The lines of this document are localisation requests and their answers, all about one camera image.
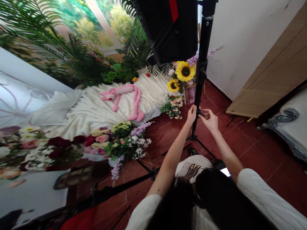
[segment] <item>pink panther plush toy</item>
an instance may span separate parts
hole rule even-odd
[[[134,93],[134,97],[133,97],[133,107],[134,107],[134,113],[133,115],[131,115],[130,117],[127,118],[128,121],[132,121],[132,120],[137,120],[137,122],[140,122],[141,120],[143,120],[143,118],[145,117],[145,114],[138,108],[138,104],[140,102],[141,99],[141,91],[138,89],[138,87],[136,87],[136,85],[126,85],[126,86],[122,86],[119,88],[111,88],[108,92],[103,92],[100,95],[102,95],[103,97],[101,98],[101,100],[105,101],[105,100],[114,100],[115,96],[117,96],[117,99],[114,103],[113,109],[112,111],[116,111],[118,108],[118,102],[120,99],[120,95],[124,94],[124,93],[129,93],[129,92],[133,92]]]

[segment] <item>yellow sunflower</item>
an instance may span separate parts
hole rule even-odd
[[[195,67],[190,66],[188,62],[177,62],[178,66],[176,69],[176,74],[179,80],[181,81],[191,81],[195,76]]]
[[[179,90],[179,83],[178,83],[178,79],[171,79],[168,83],[167,83],[167,87],[169,89],[169,91],[172,92],[176,92]]]

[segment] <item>white shirt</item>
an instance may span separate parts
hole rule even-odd
[[[190,183],[194,183],[195,178],[207,167],[212,167],[207,158],[191,156],[178,164],[175,177],[189,175]],[[307,229],[306,217],[271,189],[254,170],[243,169],[239,173],[237,186],[278,229]],[[126,230],[146,229],[161,200],[157,194],[144,198],[132,212]],[[218,229],[205,209],[195,205],[193,213],[196,230]]]

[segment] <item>flower arrangement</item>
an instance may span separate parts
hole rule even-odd
[[[70,141],[62,137],[48,139],[45,134],[34,126],[19,128],[10,134],[0,132],[0,177],[15,179],[21,171],[46,171],[59,162],[82,157],[76,149],[81,147],[84,136]]]
[[[212,57],[216,51],[222,49],[220,46],[217,49],[208,50],[207,58]],[[169,70],[169,76],[172,79],[167,83],[168,90],[171,92],[183,93],[186,85],[192,85],[194,83],[194,76],[196,74],[196,62],[198,60],[198,54],[188,59],[186,62],[177,61],[173,63],[173,68]]]
[[[168,114],[171,119],[182,119],[182,117],[180,116],[181,111],[179,111],[180,107],[183,106],[182,97],[175,97],[168,94],[167,98],[169,101],[162,106],[161,112]]]
[[[85,153],[103,154],[115,161],[112,172],[112,179],[118,179],[121,165],[145,156],[145,149],[151,143],[150,139],[144,139],[145,129],[151,122],[146,122],[134,127],[130,121],[121,122],[107,129],[106,127],[96,128],[91,135],[85,139]]]

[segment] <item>white sleeve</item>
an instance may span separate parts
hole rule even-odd
[[[157,194],[145,197],[133,210],[126,230],[146,229],[161,200]]]
[[[239,173],[238,188],[278,229],[307,229],[307,219],[252,169]]]

